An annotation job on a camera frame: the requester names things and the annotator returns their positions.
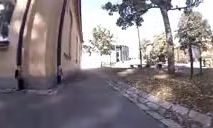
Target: lamp post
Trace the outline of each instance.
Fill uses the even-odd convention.
[[[137,32],[138,32],[138,39],[139,39],[139,57],[140,57],[140,68],[143,66],[143,61],[142,61],[142,49],[141,49],[141,40],[140,40],[140,33],[139,33],[139,26],[136,25]]]

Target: dirt ground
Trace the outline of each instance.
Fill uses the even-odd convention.
[[[200,112],[213,112],[213,69],[203,69],[203,75],[196,74],[192,80],[186,67],[179,68],[173,76],[152,68],[105,68],[105,71],[158,98]]]

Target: yellow wall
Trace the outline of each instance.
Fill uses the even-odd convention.
[[[7,51],[0,51],[1,77],[14,79],[19,29],[26,3],[27,0],[17,0],[10,27],[10,47]],[[42,89],[56,85],[57,38],[62,4],[63,0],[32,1],[23,42],[22,71],[28,88]],[[61,59],[65,75],[77,71],[80,67],[81,49],[78,47],[81,46],[82,36],[76,4],[76,0],[68,0],[63,25]]]

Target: curb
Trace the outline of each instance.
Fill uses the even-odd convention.
[[[169,128],[213,128],[212,115],[202,114],[179,104],[161,100],[123,82],[107,81],[107,83],[141,110]]]

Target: sidewalk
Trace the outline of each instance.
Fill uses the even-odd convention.
[[[164,128],[88,72],[55,95],[0,94],[0,128]]]

